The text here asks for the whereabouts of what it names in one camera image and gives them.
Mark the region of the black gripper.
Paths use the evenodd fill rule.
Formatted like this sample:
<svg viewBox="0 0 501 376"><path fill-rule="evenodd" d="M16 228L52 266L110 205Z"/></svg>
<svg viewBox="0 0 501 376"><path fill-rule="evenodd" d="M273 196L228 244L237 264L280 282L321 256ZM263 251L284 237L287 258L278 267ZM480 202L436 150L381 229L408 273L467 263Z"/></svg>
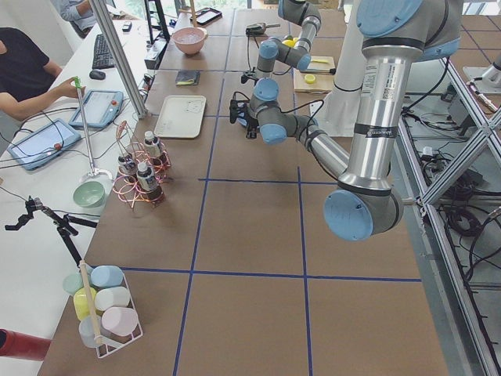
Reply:
<svg viewBox="0 0 501 376"><path fill-rule="evenodd" d="M251 99L242 92L234 92L229 104L230 123L239 122L246 129L247 139L256 139L258 135L258 121L251 116Z"/></svg>
<svg viewBox="0 0 501 376"><path fill-rule="evenodd" d="M240 77L240 82L242 85L246 84L248 81L252 81L254 84L256 84L258 80L259 77L256 73L256 67L252 67L250 70L244 71Z"/></svg>

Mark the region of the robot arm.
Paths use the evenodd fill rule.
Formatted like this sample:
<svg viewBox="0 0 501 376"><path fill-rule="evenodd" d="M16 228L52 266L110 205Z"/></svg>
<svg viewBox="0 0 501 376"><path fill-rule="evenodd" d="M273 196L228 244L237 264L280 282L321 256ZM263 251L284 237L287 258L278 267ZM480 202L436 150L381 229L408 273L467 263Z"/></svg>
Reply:
<svg viewBox="0 0 501 376"><path fill-rule="evenodd" d="M261 78L270 78L275 61L304 71L311 62L310 50L315 36L321 28L321 16L317 7L307 1L280 0L279 17L301 27L297 41L270 37L260 44L257 66L245 71L241 83Z"/></svg>
<svg viewBox="0 0 501 376"><path fill-rule="evenodd" d="M333 90L314 117L280 108L272 72L276 62L308 67L321 16L306 1L279 3L279 16L301 33L294 45L276 37L261 43L256 67L243 75L254 82L252 96L231 100L230 120L268 145L295 138L335 177L323 214L338 237L365 240L400 222L402 199L387 178L409 72L458 49L462 10L460 1L355 2Z"/></svg>

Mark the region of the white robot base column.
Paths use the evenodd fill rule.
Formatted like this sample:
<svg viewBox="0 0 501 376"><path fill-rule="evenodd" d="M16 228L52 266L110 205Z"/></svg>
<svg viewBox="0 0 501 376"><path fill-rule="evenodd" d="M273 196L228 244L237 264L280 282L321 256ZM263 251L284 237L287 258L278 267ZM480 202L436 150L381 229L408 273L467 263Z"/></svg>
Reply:
<svg viewBox="0 0 501 376"><path fill-rule="evenodd" d="M333 137L352 137L359 110L366 68L366 58L362 54L363 36L356 23L360 3L354 1L350 13L333 89L315 115L319 127Z"/></svg>

